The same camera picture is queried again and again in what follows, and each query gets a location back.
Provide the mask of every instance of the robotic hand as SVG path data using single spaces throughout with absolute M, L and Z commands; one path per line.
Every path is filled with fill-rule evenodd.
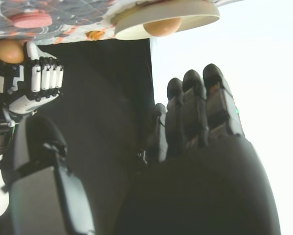
M 0 102 L 13 116 L 23 116 L 56 99 L 63 83 L 63 65 L 33 42 L 24 45 L 24 61 L 0 60 Z

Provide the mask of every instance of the brown egg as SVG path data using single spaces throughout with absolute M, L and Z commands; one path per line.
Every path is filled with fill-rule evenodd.
M 0 40 L 0 60 L 17 64 L 24 60 L 21 43 L 14 40 Z
M 181 25 L 181 17 L 145 23 L 144 29 L 152 36 L 162 37 L 168 36 L 176 32 Z

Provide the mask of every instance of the beige plate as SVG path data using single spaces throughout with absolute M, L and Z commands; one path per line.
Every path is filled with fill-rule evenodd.
M 177 32 L 213 23 L 220 18 L 218 8 L 206 0 L 172 0 L 145 6 L 122 18 L 115 28 L 120 40 L 137 40 L 152 37 L 143 24 L 181 17 Z

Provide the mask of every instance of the patterned tablecloth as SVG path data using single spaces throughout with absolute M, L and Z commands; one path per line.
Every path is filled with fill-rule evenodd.
M 221 6 L 239 0 L 208 1 Z M 38 45 L 71 43 L 88 40 L 86 33 L 94 30 L 105 32 L 102 39 L 113 38 L 111 18 L 136 3 L 137 0 L 0 0 L 0 39 L 31 40 Z M 26 12 L 48 13 L 53 24 L 30 29 L 14 27 L 9 18 Z

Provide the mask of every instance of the pink sponge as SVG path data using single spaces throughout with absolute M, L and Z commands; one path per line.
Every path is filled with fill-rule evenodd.
M 18 28 L 39 28 L 53 23 L 49 14 L 39 12 L 15 15 L 10 20 Z

